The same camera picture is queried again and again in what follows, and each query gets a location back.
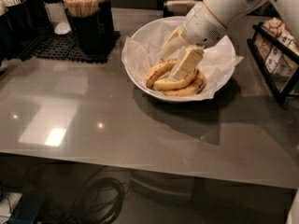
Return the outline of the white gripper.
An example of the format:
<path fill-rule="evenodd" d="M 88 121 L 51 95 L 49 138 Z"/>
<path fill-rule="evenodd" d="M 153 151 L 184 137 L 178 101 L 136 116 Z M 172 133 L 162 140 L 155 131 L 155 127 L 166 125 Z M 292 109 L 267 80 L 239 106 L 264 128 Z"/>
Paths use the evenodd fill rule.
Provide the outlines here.
<path fill-rule="evenodd" d="M 227 34 L 228 19 L 229 12 L 223 2 L 203 1 L 190 10 L 183 27 L 172 32 L 160 52 L 164 60 L 179 49 L 177 63 L 168 76 L 171 81 L 183 79 L 202 61 L 204 49 L 190 44 L 214 46 Z"/>

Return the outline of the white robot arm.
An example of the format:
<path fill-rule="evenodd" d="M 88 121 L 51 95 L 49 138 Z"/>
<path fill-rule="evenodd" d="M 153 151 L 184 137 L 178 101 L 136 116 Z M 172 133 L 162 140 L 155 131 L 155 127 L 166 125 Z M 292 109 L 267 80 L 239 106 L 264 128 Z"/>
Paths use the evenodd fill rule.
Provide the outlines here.
<path fill-rule="evenodd" d="M 185 22 L 167 38 L 161 58 L 168 58 L 191 44 L 215 45 L 227 34 L 228 26 L 266 1 L 272 4 L 295 40 L 299 41 L 299 0 L 203 0 L 194 5 Z"/>

